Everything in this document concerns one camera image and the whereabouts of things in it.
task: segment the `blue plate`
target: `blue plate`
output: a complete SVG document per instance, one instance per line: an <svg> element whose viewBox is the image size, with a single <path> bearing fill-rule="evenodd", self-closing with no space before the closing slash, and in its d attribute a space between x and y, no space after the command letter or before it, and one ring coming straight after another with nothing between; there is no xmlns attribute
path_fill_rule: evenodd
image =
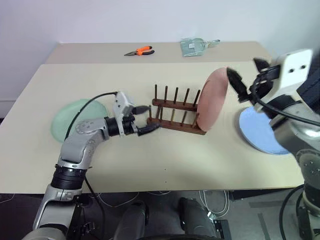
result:
<svg viewBox="0 0 320 240"><path fill-rule="evenodd" d="M269 122L267 115L257 113L253 106L243 110L239 117L242 135L256 149L267 154L289 154L288 150L277 142Z"/></svg>

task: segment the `orange pliers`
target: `orange pliers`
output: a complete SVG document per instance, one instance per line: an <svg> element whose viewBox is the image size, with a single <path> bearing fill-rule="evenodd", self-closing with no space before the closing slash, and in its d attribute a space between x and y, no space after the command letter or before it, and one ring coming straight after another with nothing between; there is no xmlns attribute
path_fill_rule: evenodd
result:
<svg viewBox="0 0 320 240"><path fill-rule="evenodd" d="M144 46L142 48L138 48L137 50L135 51L131 51L127 54L125 54L125 56L134 56L134 55L138 55L138 56L141 56L141 55L151 55L153 54L155 51L154 50L151 50L151 51L147 51L147 50L150 50L152 49L152 46Z"/></svg>

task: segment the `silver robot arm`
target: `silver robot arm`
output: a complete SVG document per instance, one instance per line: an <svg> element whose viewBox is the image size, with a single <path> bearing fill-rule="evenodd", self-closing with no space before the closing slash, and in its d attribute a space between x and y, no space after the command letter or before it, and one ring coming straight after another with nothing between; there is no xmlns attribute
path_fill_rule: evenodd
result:
<svg viewBox="0 0 320 240"><path fill-rule="evenodd" d="M126 95L119 91L115 98L113 118L84 120L63 143L51 183L37 211L33 231L23 240L63 240L72 235L69 228L74 218L79 218L79 197L87 170L90 168L97 146L112 136L150 133L159 127L150 124L138 128L134 114L141 114L148 106L134 107Z"/></svg>
<svg viewBox="0 0 320 240"><path fill-rule="evenodd" d="M283 55L272 65L255 58L259 71L253 83L257 82L256 95L253 94L253 86L249 88L251 93L247 93L247 87L236 71L228 68L227 75L238 93L239 102L250 101L257 112L264 112L271 119L270 125L278 143L296 158L304 178L304 207L299 210L304 211L301 214L304 219L299 219L300 236L303 239L320 239L320 235L315 234L315 230L320 229L320 127L285 117L268 108L271 106L319 125L320 116L292 97L307 79L311 59L312 51L309 49Z"/></svg>

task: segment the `table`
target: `table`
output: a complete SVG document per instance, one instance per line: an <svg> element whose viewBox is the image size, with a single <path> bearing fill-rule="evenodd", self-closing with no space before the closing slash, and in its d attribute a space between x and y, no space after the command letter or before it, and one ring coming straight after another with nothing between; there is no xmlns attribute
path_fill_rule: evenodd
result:
<svg viewBox="0 0 320 240"><path fill-rule="evenodd" d="M153 47L148 57L127 57L143 46ZM206 49L201 57L182 57L179 42L141 43L64 43L59 44L46 64L142 64L142 63L212 63L245 62L260 57L271 60L269 53L256 41L221 42Z"/></svg>
<svg viewBox="0 0 320 240"><path fill-rule="evenodd" d="M147 61L146 57L136 59ZM190 88L188 99L192 102L217 68L234 68L247 85L257 74L254 63L247 59L210 62L195 58L179 62L183 59L167 63L151 58L141 63L57 64L49 57L0 125L0 193L44 193L61 148L51 136L51 120L68 103L122 90L136 105L149 105L154 84L158 85L159 98L164 95L165 85L168 99L173 99L175 87L179 87L177 101L183 101ZM109 110L113 101L112 96L99 99ZM141 137L112 137L96 149L87 178L97 193L274 189L302 184L300 168L292 155L266 154L242 139L236 127L237 116L248 106L238 103L237 94L229 86L219 118L206 135L161 128ZM175 118L182 118L182 113L177 110ZM165 109L163 118L169 119L170 114L171 110ZM137 125L145 125L147 117L147 113L138 116ZM193 117L189 114L186 123Z"/></svg>

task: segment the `floor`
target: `floor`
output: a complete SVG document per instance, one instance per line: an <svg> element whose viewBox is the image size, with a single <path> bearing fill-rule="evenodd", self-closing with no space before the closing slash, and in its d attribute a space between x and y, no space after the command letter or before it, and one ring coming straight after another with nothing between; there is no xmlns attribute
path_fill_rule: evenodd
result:
<svg viewBox="0 0 320 240"><path fill-rule="evenodd" d="M288 190L249 197L243 200L230 201L230 209L226 216L233 240L280 240L279 210ZM284 231L287 239L299 240L297 219L295 216L295 203L298 194L294 194L284 213ZM110 205L124 203L134 196L136 192L104 193L102 199ZM20 240L32 230L32 224L41 195L15 194L12 200L1 203L12 197L12 194L0 194L0 239ZM218 211L224 206L223 191L207 191L207 204ZM150 209L149 224L145 229L145 236L161 234L182 234L180 228L177 205L180 197L194 198L200 203L198 191L172 191L169 194L158 196L148 192L140 192L136 200L145 201ZM104 206L106 212L105 240L112 238L113 233L129 203L112 208ZM94 203L85 209L87 221L101 220L98 206ZM84 240L94 239L86 236Z"/></svg>

